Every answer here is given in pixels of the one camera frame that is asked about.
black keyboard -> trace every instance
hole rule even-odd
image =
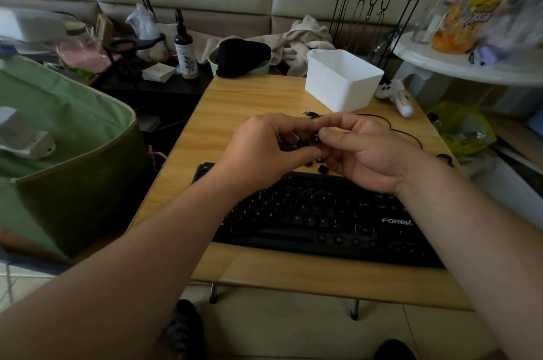
[[[198,166],[193,183],[213,163]],[[438,267],[443,264],[393,196],[344,177],[290,172],[239,202],[213,239],[239,246]]]

black wire rack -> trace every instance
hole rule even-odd
[[[420,1],[422,0],[336,0],[330,26],[332,42],[336,48],[345,48],[354,54],[369,52],[365,60],[384,69],[396,48],[394,43],[389,50],[391,42],[404,33]],[[393,16],[391,19],[386,18],[387,10],[388,15]]]

tile floor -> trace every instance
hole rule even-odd
[[[15,301],[52,279],[14,266],[11,278]],[[208,286],[192,285],[183,297],[200,311],[211,360],[362,360],[388,338],[404,341],[421,360],[475,360],[497,348],[475,313],[361,302],[354,322],[346,299],[220,287],[219,302],[210,305],[208,293]],[[0,311],[8,306],[0,263]]]

beige towel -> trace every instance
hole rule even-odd
[[[166,34],[166,43],[170,50],[175,50],[173,38],[175,37],[175,24],[158,24],[159,31]],[[232,39],[229,36],[224,39],[188,30],[194,40],[194,52],[198,62],[207,62],[209,55],[223,40]],[[332,37],[326,26],[319,26],[317,20],[311,16],[305,16],[303,20],[296,20],[290,30],[281,34],[267,34],[251,37],[246,40],[266,43],[271,49],[271,64],[276,65],[284,61],[289,65],[287,75],[303,77],[307,74],[307,52],[312,48],[334,50]]]

forearm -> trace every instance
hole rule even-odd
[[[157,340],[153,333],[166,326],[222,219],[242,198],[231,184],[210,172],[134,230],[7,310],[0,316],[0,353],[36,356],[24,350],[33,341],[41,358],[70,357],[78,348],[86,348],[79,358],[141,356]]]
[[[541,358],[543,234],[428,159],[400,199],[512,358]]]

